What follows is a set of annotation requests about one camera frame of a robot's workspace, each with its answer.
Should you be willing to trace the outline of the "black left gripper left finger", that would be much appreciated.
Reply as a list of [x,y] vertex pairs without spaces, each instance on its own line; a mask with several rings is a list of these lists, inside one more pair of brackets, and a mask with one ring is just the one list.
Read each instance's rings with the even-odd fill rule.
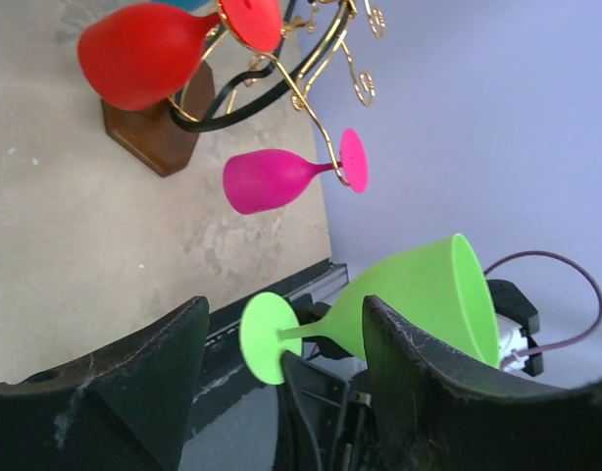
[[195,296],[76,360],[0,383],[0,470],[176,470],[209,320]]

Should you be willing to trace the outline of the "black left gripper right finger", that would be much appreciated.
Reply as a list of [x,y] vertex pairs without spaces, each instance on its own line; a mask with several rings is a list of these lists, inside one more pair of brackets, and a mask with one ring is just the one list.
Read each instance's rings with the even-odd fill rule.
[[374,295],[363,337],[388,470],[602,470],[602,380],[565,390],[489,367]]

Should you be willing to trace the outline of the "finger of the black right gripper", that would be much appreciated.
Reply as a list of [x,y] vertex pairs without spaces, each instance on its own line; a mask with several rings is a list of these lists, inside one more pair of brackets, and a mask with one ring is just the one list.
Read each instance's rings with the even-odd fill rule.
[[316,351],[305,358],[285,353],[284,383],[277,393],[277,470],[373,470],[375,415],[364,374],[350,380],[312,360],[349,359],[325,337],[309,338]]

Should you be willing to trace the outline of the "green wine glass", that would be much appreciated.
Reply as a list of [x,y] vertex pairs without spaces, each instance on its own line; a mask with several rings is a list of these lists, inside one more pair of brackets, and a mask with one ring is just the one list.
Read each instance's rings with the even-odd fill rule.
[[327,314],[301,325],[290,304],[273,292],[253,296],[239,328],[242,356],[252,374],[283,383],[280,358],[301,354],[305,338],[325,337],[351,355],[366,357],[363,300],[379,297],[406,320],[493,368],[500,335],[491,294],[477,256],[461,234],[386,257],[349,283]]

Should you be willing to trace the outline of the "magenta wine glass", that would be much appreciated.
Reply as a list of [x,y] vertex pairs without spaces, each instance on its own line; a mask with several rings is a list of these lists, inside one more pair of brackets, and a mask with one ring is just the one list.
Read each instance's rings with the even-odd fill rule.
[[251,215],[285,206],[294,201],[320,173],[341,170],[353,191],[362,193],[369,184],[370,170],[361,138],[347,129],[340,140],[335,164],[312,163],[283,149],[261,149],[231,157],[223,171],[223,189],[232,208]]

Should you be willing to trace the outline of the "red wine glass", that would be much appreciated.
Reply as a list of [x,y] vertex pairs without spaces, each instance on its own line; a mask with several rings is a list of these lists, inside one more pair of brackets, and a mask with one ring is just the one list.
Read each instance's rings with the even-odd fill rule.
[[112,106],[139,111],[179,91],[196,73],[207,33],[227,27],[247,47],[271,53],[281,41],[277,1],[224,0],[207,16],[137,3],[88,27],[77,44],[82,72]]

